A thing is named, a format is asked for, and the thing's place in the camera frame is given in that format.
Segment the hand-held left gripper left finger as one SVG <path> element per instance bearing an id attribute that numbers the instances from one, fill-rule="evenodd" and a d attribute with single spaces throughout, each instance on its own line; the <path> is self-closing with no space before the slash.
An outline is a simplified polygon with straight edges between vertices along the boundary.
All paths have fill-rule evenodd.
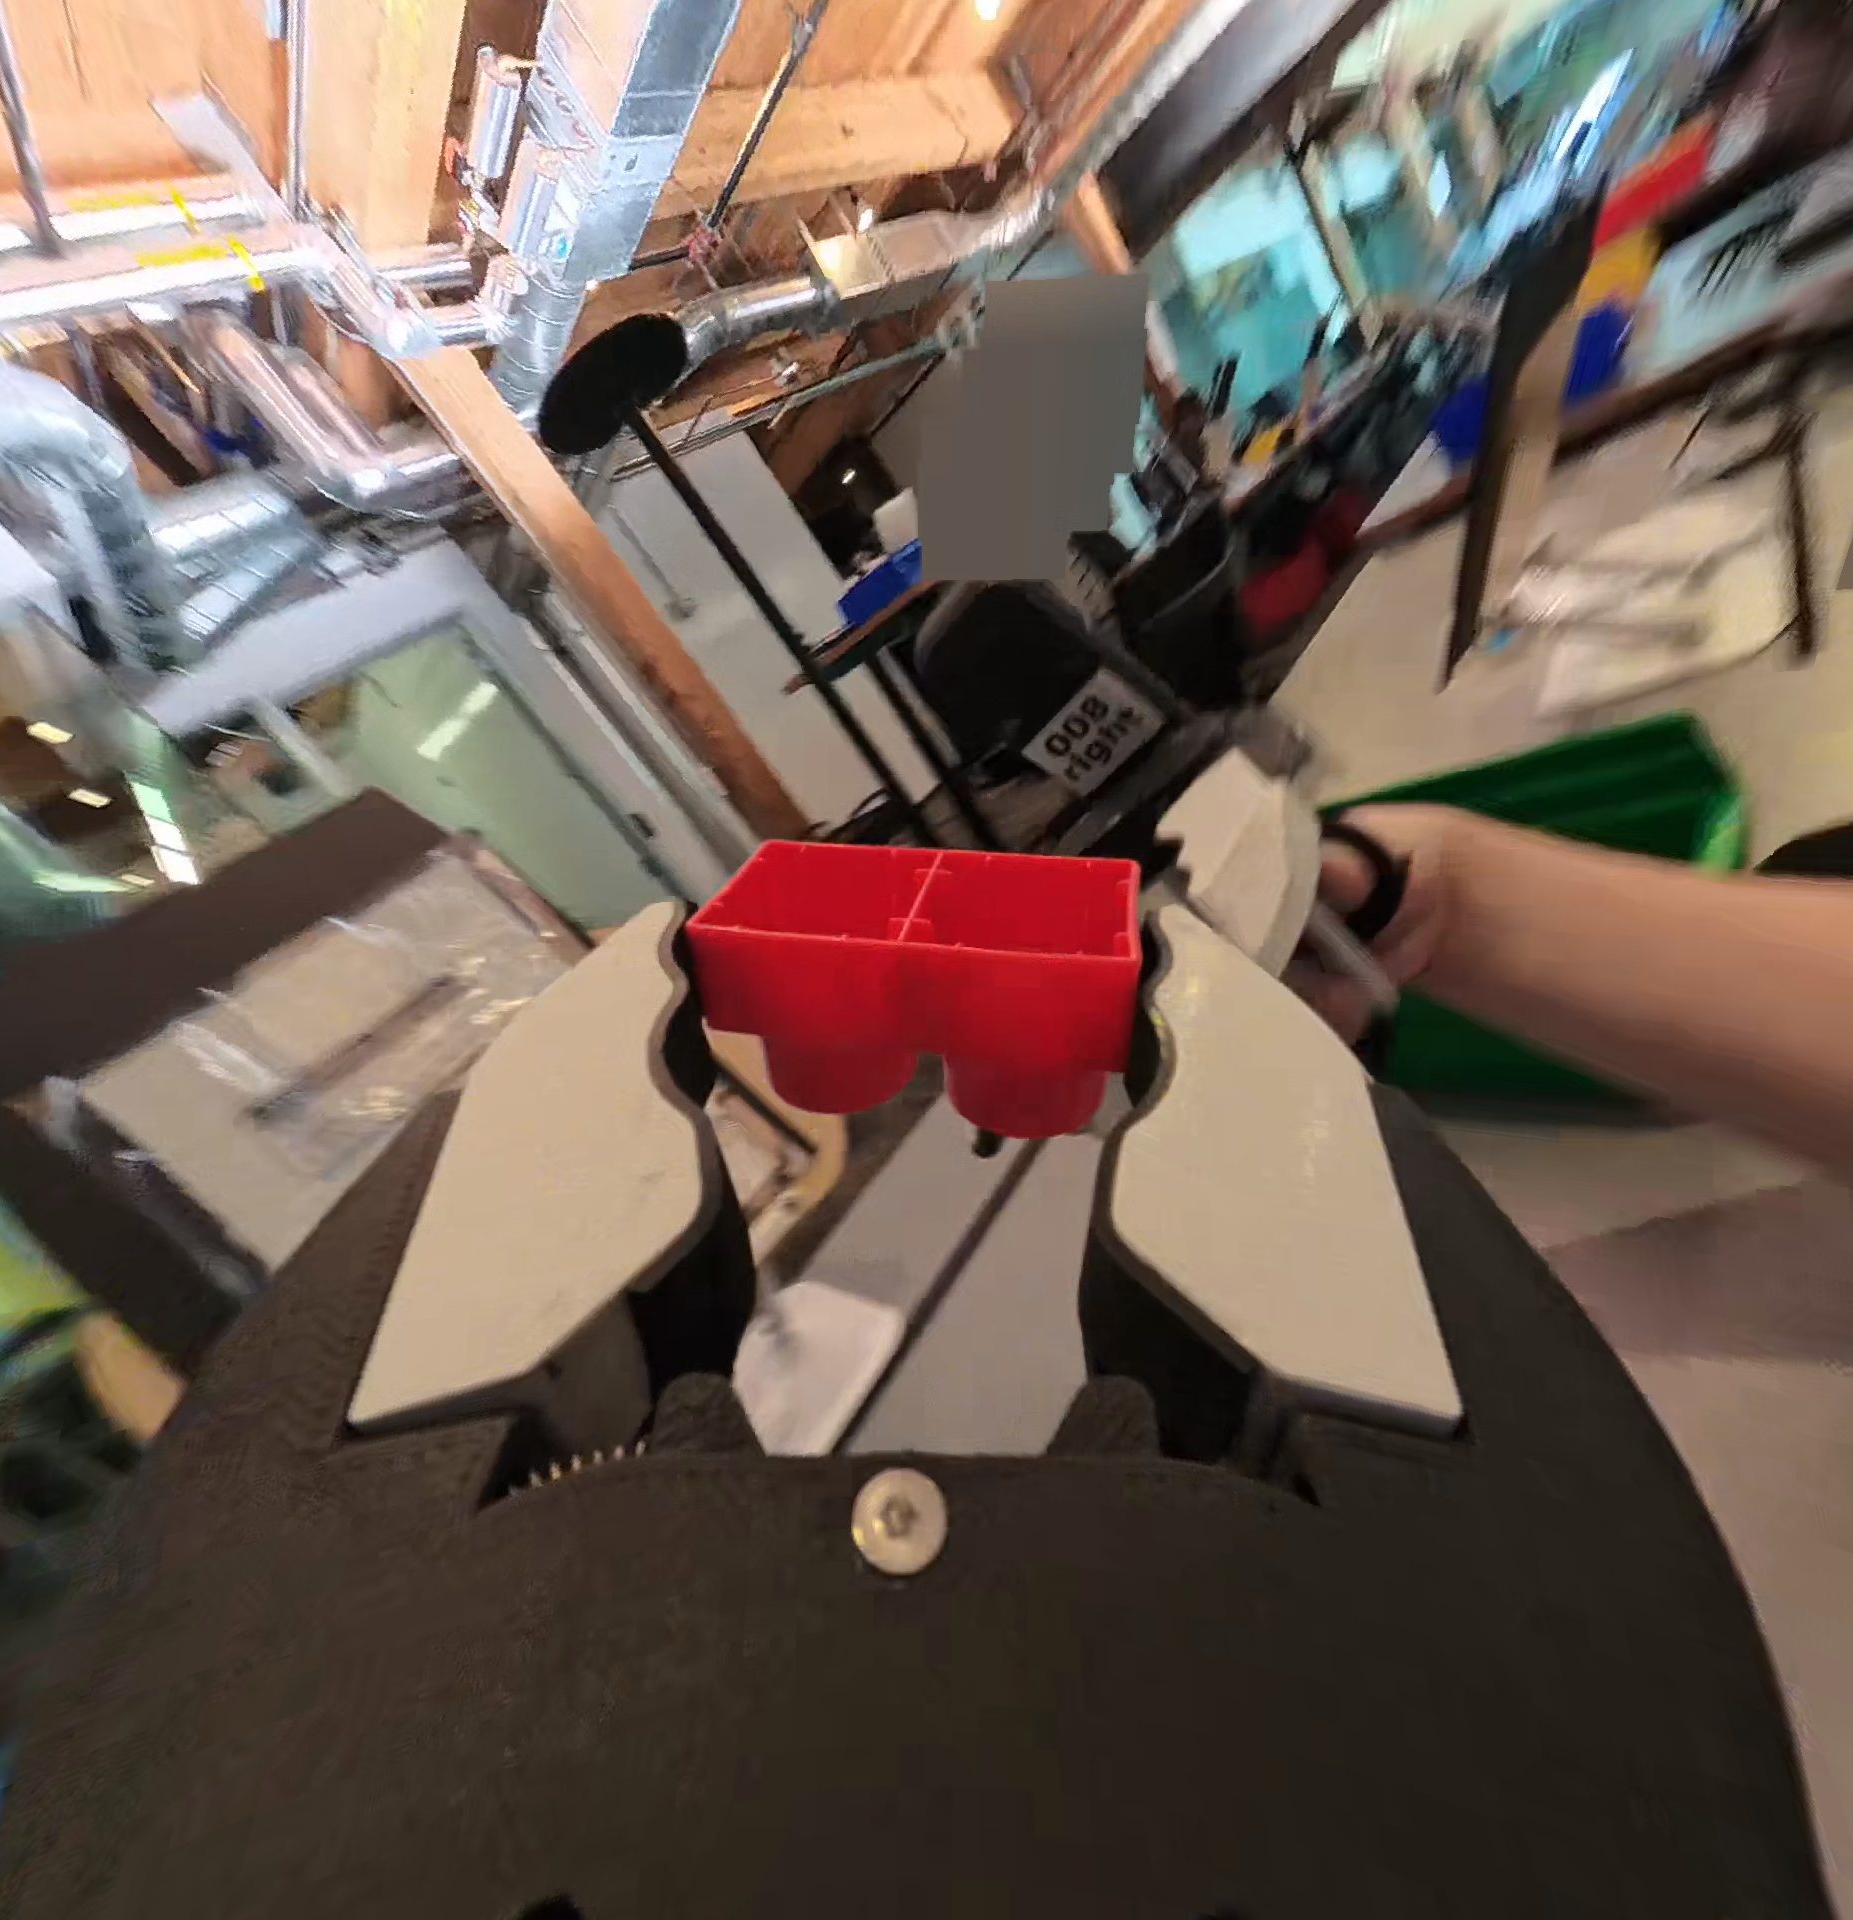
<path id="1" fill-rule="evenodd" d="M 675 1379 L 732 1373 L 759 1279 L 684 924 L 638 911 L 465 1077 L 354 1386 L 359 1437 L 508 1417 L 635 1441 Z"/>

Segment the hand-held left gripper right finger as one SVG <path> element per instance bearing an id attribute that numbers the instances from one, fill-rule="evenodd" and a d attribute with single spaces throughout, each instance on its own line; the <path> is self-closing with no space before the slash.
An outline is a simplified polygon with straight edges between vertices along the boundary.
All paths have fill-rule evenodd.
<path id="1" fill-rule="evenodd" d="M 1166 1441 L 1278 1441 L 1299 1417 L 1413 1439 L 1466 1423 L 1372 1084 L 1255 960 L 1166 907 L 1129 1113 L 1083 1260 L 1093 1371 Z"/>

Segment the red toy brick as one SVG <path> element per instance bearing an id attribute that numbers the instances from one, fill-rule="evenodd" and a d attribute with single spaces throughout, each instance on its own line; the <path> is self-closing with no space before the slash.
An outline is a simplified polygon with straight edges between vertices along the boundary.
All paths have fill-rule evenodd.
<path id="1" fill-rule="evenodd" d="M 887 1104 L 922 1056 L 1018 1140 L 1082 1131 L 1129 1056 L 1143 943 L 1126 858 L 771 840 L 684 924 L 706 1028 L 795 1108 Z"/>

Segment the person's right forearm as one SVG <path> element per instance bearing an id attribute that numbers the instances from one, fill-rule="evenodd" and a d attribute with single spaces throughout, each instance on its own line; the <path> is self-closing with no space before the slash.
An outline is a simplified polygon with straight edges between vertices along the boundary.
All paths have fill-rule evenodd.
<path id="1" fill-rule="evenodd" d="M 1853 1185 L 1853 881 L 1476 829 L 1449 889 L 1455 1003 Z"/>

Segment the person's right hand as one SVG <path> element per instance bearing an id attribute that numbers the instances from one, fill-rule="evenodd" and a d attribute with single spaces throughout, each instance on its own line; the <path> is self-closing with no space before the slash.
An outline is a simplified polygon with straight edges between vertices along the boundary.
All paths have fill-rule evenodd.
<path id="1" fill-rule="evenodd" d="M 1475 828 L 1430 804 L 1363 806 L 1325 826 L 1318 910 L 1285 982 L 1349 1043 L 1390 1027 L 1403 988 L 1431 976 Z"/>

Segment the small blue storage box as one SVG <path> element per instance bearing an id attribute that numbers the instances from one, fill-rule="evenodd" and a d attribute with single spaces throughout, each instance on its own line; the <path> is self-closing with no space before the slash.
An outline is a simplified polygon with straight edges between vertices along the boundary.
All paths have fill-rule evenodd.
<path id="1" fill-rule="evenodd" d="M 920 541 L 908 541 L 891 554 L 868 565 L 846 586 L 838 597 L 844 629 L 860 629 L 878 618 L 890 606 L 900 602 L 922 583 L 922 548 Z"/>

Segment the clear plastic sheet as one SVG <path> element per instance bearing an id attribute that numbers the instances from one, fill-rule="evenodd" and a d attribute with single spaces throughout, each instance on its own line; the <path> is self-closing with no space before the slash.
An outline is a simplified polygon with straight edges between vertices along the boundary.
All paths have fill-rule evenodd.
<path id="1" fill-rule="evenodd" d="M 42 1084 L 36 1126 L 244 1298 L 583 951 L 501 860 L 452 838 L 140 1043 Z"/>

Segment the black panel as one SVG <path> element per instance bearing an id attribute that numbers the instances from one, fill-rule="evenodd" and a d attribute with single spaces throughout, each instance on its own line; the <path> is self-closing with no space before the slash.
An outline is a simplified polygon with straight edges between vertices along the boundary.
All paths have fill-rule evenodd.
<path id="1" fill-rule="evenodd" d="M 0 969 L 0 1108 L 45 1077 L 100 1063 L 447 840 L 443 828 L 367 790 L 197 884 L 22 948 Z"/>

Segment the wooden ceiling beam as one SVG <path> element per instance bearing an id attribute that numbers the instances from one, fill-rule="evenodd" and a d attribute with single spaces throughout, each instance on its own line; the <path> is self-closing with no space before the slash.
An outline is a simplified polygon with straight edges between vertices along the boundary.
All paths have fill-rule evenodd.
<path id="1" fill-rule="evenodd" d="M 804 838 L 811 820 L 795 797 L 474 352 L 441 348 L 392 360 L 390 370 L 526 535 L 579 624 L 619 648 L 745 826 L 763 838 Z"/>

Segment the black round lamp stand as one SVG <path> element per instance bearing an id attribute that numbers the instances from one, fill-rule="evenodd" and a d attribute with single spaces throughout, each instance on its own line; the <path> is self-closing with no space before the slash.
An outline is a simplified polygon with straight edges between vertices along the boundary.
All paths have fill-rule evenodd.
<path id="1" fill-rule="evenodd" d="M 876 658 L 826 647 L 844 577 L 745 433 L 687 451 L 659 430 L 677 326 L 632 318 L 556 374 L 540 407 L 554 452 L 603 483 L 600 517 L 665 590 L 666 623 L 818 835 L 1006 851 L 972 782 L 940 754 Z"/>

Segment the green plastic bin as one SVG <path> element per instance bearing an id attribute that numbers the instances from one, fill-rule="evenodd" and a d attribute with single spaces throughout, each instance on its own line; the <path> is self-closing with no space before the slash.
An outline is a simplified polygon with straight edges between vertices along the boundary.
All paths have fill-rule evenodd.
<path id="1" fill-rule="evenodd" d="M 1430 804 L 1705 872 L 1747 864 L 1744 786 L 1692 713 L 1488 758 L 1330 804 L 1329 818 L 1388 804 Z M 1374 1074 L 1418 1098 L 1532 1109 L 1634 1109 L 1641 1096 L 1515 1042 L 1418 992 L 1403 992 L 1382 1040 L 1363 1045 Z"/>

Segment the silver ventilation duct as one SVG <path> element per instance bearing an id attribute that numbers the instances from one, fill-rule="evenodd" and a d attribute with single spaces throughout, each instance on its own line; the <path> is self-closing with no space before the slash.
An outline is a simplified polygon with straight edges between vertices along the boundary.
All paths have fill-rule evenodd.
<path id="1" fill-rule="evenodd" d="M 740 8 L 548 1 L 501 206 L 487 360 L 517 417 L 535 417 L 594 285 L 629 270 Z"/>

